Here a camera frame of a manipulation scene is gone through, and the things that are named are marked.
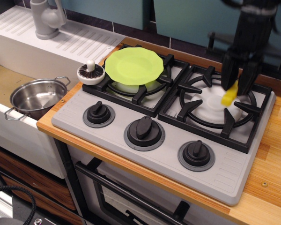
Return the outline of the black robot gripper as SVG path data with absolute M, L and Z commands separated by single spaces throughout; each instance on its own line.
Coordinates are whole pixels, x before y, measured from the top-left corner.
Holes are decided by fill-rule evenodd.
M 221 86 L 228 90 L 235 83 L 239 66 L 243 71 L 238 79 L 238 95 L 248 94 L 262 70 L 263 57 L 279 59 L 277 68 L 265 65 L 268 70 L 281 70 L 281 50 L 268 41 L 277 30 L 276 9 L 241 9 L 234 35 L 219 32 L 208 34 L 207 51 L 222 55 Z

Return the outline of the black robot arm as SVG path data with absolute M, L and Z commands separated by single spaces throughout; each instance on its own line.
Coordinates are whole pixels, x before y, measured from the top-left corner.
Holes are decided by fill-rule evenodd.
M 281 0 L 225 0 L 224 4 L 240 10 L 236 32 L 234 35 L 210 32 L 207 49 L 213 51 L 215 41 L 229 44 L 222 54 L 221 86 L 228 90 L 237 82 L 237 94 L 242 96 L 251 91 L 262 72 L 265 55 L 281 59 L 281 50 L 268 42 L 272 32 L 281 35 L 275 21 Z

